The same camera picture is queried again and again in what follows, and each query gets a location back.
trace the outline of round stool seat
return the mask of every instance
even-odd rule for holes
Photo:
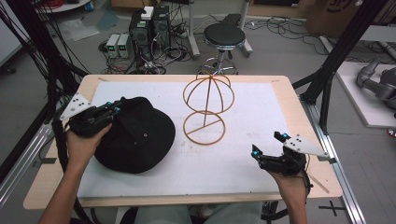
[[[216,23],[205,28],[204,40],[217,49],[236,49],[245,43],[245,33],[236,26]]]

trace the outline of black stool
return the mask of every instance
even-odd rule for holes
[[[204,30],[204,41],[206,44],[214,46],[219,50],[217,58],[210,58],[201,65],[201,71],[209,69],[209,73],[224,75],[224,71],[233,70],[233,74],[238,74],[235,64],[231,61],[233,55],[231,49],[240,48],[245,43],[245,33],[236,26],[227,23],[216,23],[209,25]],[[228,50],[229,59],[224,58],[224,52]]]

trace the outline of wooden table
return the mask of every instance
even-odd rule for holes
[[[320,146],[315,132],[292,88],[287,77],[283,76],[229,76],[231,82],[261,82],[271,83],[276,98],[283,111],[290,135],[299,133],[306,139]],[[103,81],[138,81],[138,82],[185,82],[195,79],[195,75],[165,75],[165,76],[120,76],[120,75],[89,75],[84,77],[78,89],[88,100],[94,96],[96,87]],[[57,157],[57,149],[52,143],[48,158]],[[56,190],[63,175],[58,160],[54,164],[42,164],[35,181],[30,188],[23,206],[26,209],[44,209],[53,192]],[[342,189],[330,164],[318,161],[311,156],[308,175],[312,188],[309,198],[335,198],[342,195]],[[192,203],[241,203],[257,201],[278,201],[278,193],[241,193],[241,194],[216,194],[216,195],[180,195],[180,196],[139,196],[139,197],[114,197],[114,198],[89,198],[80,199],[85,207],[102,206],[128,206],[128,205],[154,205],[154,204],[192,204]]]

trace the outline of floor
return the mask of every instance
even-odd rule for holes
[[[59,21],[83,19],[86,26],[97,25],[103,18],[110,18],[113,24],[101,24],[99,35],[66,43],[72,49],[81,62],[92,74],[101,74],[106,68],[106,59],[98,46],[107,40],[112,33],[124,33],[127,31],[128,13],[116,12],[120,20],[114,18],[106,7],[98,8],[92,13],[83,9],[69,13],[58,14]],[[195,24],[203,27],[211,22],[211,17],[197,18]],[[290,39],[292,34],[281,36],[274,28],[266,26],[256,29],[259,23],[247,25],[245,33],[247,40],[254,52],[246,57],[243,51],[233,51],[233,61],[237,64],[240,75],[284,75],[295,82],[306,77],[320,68],[326,59],[325,50],[321,43],[313,37],[306,36],[304,39]],[[303,26],[291,25],[293,31],[305,32]],[[196,74],[198,65],[205,59],[217,54],[207,46],[201,35],[197,35],[198,47],[201,57],[197,60],[171,63],[166,66],[166,74]],[[64,50],[59,44],[59,37],[53,40],[58,44],[61,52]],[[373,59],[375,55],[381,55],[383,62],[394,61],[381,50],[369,49],[368,42],[361,42],[350,53],[348,61]],[[35,65],[26,52],[21,50],[11,60],[17,68],[15,74],[2,72],[0,75],[0,162],[3,162],[9,151],[16,145],[29,124],[46,103],[46,83],[35,69]],[[304,92],[306,87],[296,90]],[[367,223],[386,224],[396,220],[396,179],[393,178],[394,151],[396,140],[387,136],[385,129],[366,128],[361,121],[353,104],[348,99],[337,78],[332,85],[332,98],[329,111],[328,130],[332,143],[337,151],[340,162],[344,167],[348,181],[353,188],[361,211]],[[32,166],[24,175],[19,185],[8,198],[5,206],[0,210],[1,223],[32,223],[36,222],[42,211],[28,211],[22,207],[22,202],[29,189],[38,168]],[[331,204],[337,207],[334,210],[323,209]],[[341,199],[308,200],[307,202],[309,223],[349,223],[344,204]],[[117,213],[116,208],[96,209],[101,223],[114,223]],[[273,223],[289,223],[288,219],[282,218]]]

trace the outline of gray pants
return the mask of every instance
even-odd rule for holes
[[[260,224],[262,203],[218,204],[205,224]],[[136,224],[191,224],[186,205],[139,207]]]

